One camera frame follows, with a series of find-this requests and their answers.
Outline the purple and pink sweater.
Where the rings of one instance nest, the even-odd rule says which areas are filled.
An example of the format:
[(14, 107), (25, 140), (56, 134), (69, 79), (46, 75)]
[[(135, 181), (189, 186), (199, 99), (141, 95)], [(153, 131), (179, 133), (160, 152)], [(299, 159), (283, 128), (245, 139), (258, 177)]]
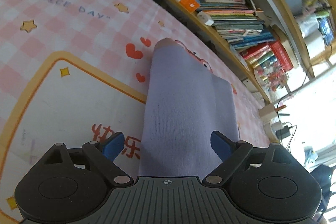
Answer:
[(172, 39), (160, 40), (150, 69), (139, 175), (206, 177), (222, 162), (211, 147), (213, 131), (239, 140), (231, 84)]

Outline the white power strip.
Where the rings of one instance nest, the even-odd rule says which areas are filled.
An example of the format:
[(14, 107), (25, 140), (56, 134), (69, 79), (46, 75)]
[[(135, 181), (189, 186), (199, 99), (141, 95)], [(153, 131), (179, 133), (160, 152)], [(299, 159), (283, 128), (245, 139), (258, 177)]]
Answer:
[(290, 127), (281, 122), (264, 124), (266, 136), (271, 142), (281, 141), (291, 135)]

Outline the beige pen holder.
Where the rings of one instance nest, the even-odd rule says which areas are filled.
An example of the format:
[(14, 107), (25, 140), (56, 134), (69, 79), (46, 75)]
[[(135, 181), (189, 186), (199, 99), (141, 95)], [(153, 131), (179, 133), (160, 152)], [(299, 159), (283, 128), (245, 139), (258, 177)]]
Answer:
[(259, 116), (263, 123), (268, 123), (277, 117), (277, 112), (273, 104), (268, 104), (259, 109)]

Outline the red boxed book set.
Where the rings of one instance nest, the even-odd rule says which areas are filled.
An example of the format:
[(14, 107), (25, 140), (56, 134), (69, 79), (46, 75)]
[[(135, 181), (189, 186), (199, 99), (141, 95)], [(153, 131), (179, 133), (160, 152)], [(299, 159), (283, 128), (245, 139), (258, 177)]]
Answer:
[(295, 61), (280, 40), (264, 42), (240, 52), (246, 63), (266, 82), (291, 71)]

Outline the pink checkered cartoon table mat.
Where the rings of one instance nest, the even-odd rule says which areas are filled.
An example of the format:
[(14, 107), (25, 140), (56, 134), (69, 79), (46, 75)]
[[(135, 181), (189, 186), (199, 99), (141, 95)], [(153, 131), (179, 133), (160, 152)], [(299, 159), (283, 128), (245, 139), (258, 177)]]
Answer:
[(55, 143), (125, 135), (116, 164), (137, 176), (154, 46), (180, 41), (232, 87), (239, 136), (266, 137), (260, 104), (234, 73), (152, 0), (1, 0), (1, 223), (19, 223), (18, 182)]

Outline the white charger adapter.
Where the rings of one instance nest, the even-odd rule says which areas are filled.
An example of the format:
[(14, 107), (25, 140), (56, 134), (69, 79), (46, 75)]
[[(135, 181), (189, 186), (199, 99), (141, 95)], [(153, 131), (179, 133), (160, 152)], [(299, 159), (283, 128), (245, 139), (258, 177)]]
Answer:
[(201, 11), (197, 13), (197, 18), (202, 24), (206, 26), (212, 26), (214, 24), (214, 20), (205, 12)]

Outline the wooden bookshelf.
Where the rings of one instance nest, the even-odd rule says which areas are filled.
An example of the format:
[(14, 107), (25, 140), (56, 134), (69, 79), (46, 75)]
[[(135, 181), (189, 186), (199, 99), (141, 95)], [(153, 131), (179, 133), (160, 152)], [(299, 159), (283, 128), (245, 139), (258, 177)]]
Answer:
[[(294, 68), (305, 72), (306, 80), (316, 79), (313, 67), (335, 52), (333, 0), (197, 0), (200, 7), (188, 12), (176, 0), (171, 4), (180, 20), (189, 22), (202, 41), (249, 87), (267, 101), (275, 91), (295, 80)], [(202, 24), (197, 13), (205, 12), (212, 26)], [(264, 42), (283, 43), (295, 61), (287, 73), (264, 82), (246, 63), (240, 52)]]

